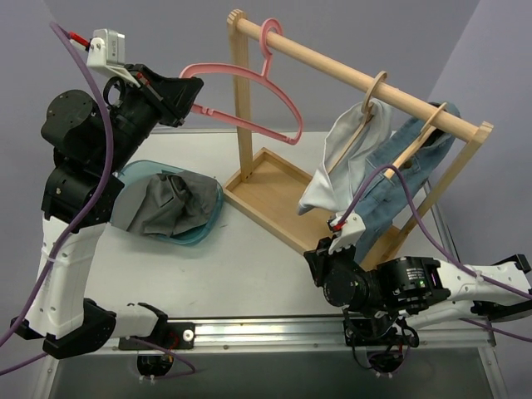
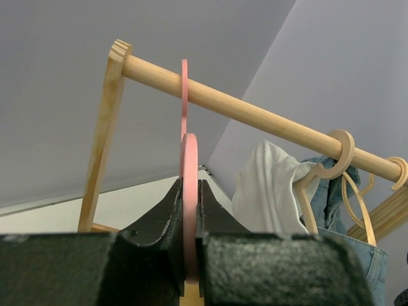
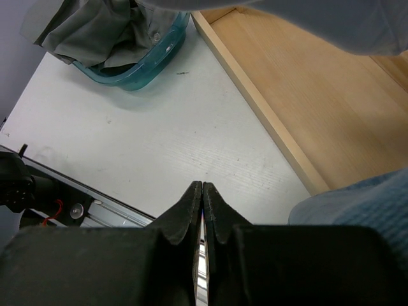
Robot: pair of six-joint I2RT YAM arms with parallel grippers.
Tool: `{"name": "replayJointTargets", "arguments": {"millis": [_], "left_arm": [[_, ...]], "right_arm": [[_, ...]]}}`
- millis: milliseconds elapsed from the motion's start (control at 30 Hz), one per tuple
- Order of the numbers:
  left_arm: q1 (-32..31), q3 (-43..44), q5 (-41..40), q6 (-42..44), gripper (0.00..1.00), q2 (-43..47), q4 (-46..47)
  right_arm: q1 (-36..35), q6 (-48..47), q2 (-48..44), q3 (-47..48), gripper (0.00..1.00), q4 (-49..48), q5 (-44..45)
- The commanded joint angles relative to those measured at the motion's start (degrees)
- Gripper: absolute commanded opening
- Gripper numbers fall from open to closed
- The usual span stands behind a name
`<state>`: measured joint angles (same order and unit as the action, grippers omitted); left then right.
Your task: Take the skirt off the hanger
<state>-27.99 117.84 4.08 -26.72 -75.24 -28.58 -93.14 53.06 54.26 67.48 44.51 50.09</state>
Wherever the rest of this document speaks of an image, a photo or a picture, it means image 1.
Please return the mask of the white garment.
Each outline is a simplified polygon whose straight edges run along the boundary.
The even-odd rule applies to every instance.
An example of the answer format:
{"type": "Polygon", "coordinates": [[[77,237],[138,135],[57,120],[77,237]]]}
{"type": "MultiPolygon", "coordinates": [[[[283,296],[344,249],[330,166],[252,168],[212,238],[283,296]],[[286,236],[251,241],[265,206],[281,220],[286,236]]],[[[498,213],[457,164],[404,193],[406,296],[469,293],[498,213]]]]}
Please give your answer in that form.
{"type": "Polygon", "coordinates": [[[336,213],[350,205],[364,179],[366,158],[392,135],[393,109],[376,99],[371,104],[367,125],[361,102],[332,125],[324,139],[322,160],[299,199],[299,215],[315,208],[336,213]]]}

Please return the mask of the grey pleated skirt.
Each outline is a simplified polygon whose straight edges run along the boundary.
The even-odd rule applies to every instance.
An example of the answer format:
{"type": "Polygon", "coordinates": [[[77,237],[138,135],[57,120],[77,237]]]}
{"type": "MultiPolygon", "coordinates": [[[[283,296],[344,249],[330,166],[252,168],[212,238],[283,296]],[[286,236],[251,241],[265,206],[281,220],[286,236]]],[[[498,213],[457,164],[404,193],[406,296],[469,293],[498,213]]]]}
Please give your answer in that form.
{"type": "Polygon", "coordinates": [[[189,171],[146,176],[121,191],[112,224],[144,236],[186,233],[209,222],[218,188],[215,179],[189,171]]]}

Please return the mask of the pink plastic hanger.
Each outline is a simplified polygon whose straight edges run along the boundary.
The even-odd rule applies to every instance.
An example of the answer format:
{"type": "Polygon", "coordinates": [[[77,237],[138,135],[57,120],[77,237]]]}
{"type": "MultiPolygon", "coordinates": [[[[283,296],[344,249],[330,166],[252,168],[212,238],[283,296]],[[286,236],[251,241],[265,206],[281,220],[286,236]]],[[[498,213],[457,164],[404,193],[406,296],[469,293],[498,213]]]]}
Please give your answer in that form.
{"type": "Polygon", "coordinates": [[[222,121],[224,123],[230,124],[232,126],[248,129],[252,132],[265,135],[269,138],[281,141],[288,145],[296,145],[299,142],[301,135],[303,133],[303,118],[298,108],[293,103],[293,101],[286,95],[286,93],[283,90],[281,90],[277,85],[275,85],[269,79],[270,67],[273,61],[273,53],[268,49],[267,35],[272,29],[276,33],[283,36],[283,28],[277,19],[268,18],[261,25],[260,34],[259,34],[259,46],[260,46],[260,50],[264,58],[264,63],[263,63],[262,71],[260,73],[257,73],[256,71],[252,71],[243,66],[236,66],[236,65],[231,65],[227,63],[219,63],[219,62],[203,62],[203,63],[191,64],[185,67],[180,73],[180,78],[192,78],[192,77],[196,77],[197,75],[203,75],[203,74],[228,74],[228,75],[248,79],[250,81],[254,81],[258,83],[260,86],[267,88],[288,107],[288,109],[291,111],[292,115],[294,116],[296,122],[298,123],[298,130],[294,137],[283,135],[276,131],[272,131],[266,127],[259,126],[241,117],[232,116],[225,112],[215,110],[213,108],[209,108],[209,107],[202,106],[199,104],[194,104],[192,106],[191,111],[195,114],[207,116],[217,121],[222,121]]]}

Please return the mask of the beige hanger of white garment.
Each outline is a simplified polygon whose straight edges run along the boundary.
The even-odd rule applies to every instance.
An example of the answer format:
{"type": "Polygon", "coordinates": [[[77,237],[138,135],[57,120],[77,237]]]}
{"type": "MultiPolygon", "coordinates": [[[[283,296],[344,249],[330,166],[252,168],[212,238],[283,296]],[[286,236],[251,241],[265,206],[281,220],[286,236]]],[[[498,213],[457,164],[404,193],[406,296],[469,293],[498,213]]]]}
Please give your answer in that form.
{"type": "Polygon", "coordinates": [[[371,103],[372,95],[374,91],[376,90],[377,86],[384,82],[387,79],[387,72],[386,71],[380,71],[372,80],[371,85],[368,87],[366,94],[364,96],[364,99],[362,101],[361,105],[361,112],[362,112],[362,121],[357,127],[357,129],[352,133],[352,136],[348,139],[348,141],[344,144],[342,147],[339,155],[334,159],[333,163],[330,165],[330,167],[327,169],[327,173],[331,174],[333,170],[337,167],[337,165],[340,163],[342,158],[345,156],[345,154],[348,152],[350,147],[354,144],[354,141],[356,138],[360,136],[364,128],[369,124],[369,122],[373,118],[372,114],[372,108],[373,104],[371,103]]]}

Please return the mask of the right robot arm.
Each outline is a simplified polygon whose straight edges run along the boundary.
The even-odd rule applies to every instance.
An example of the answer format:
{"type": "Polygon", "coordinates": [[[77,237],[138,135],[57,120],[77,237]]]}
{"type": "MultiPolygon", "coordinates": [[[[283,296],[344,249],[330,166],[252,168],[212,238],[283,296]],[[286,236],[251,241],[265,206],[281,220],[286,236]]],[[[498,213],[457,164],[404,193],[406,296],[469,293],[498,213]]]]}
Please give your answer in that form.
{"type": "Polygon", "coordinates": [[[355,248],[330,254],[332,240],[320,239],[303,257],[325,299],[372,318],[369,333],[381,343],[399,333],[396,317],[413,328],[461,318],[507,322],[531,314],[531,267],[522,254],[497,264],[454,264],[431,257],[406,256],[365,271],[354,260],[355,248]]]}

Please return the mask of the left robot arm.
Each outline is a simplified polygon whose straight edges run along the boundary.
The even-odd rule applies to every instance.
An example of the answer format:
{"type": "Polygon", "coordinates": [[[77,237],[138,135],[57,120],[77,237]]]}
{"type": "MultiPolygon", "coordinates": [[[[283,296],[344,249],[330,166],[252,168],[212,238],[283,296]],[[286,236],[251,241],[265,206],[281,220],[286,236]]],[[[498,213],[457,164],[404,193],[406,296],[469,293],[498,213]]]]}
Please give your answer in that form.
{"type": "Polygon", "coordinates": [[[85,295],[97,243],[123,189],[117,173],[155,126],[182,125],[204,85],[141,64],[126,70],[132,83],[114,76],[106,84],[120,92],[115,104],[107,91],[64,91],[50,103],[41,129],[55,164],[42,199],[42,257],[37,286],[11,329],[41,340],[56,359],[95,352],[115,337],[134,337],[148,348],[168,337],[168,317],[158,308],[128,303],[107,310],[85,295]]]}

